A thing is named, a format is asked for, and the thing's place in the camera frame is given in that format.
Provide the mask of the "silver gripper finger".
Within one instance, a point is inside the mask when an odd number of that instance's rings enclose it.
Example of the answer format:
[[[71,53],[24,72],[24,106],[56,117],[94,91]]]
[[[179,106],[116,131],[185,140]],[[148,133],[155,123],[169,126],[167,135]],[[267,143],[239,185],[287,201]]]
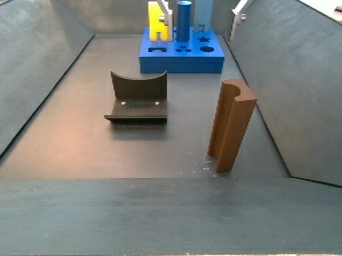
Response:
[[[169,41],[174,40],[174,14],[170,9],[169,2],[166,0],[157,0],[163,14],[159,16],[159,21],[165,23],[167,27]]]
[[[229,40],[234,39],[238,24],[246,19],[245,10],[247,8],[249,1],[250,0],[241,0],[237,7],[231,10],[231,12],[233,12],[233,23],[231,23],[231,30],[230,30]]]

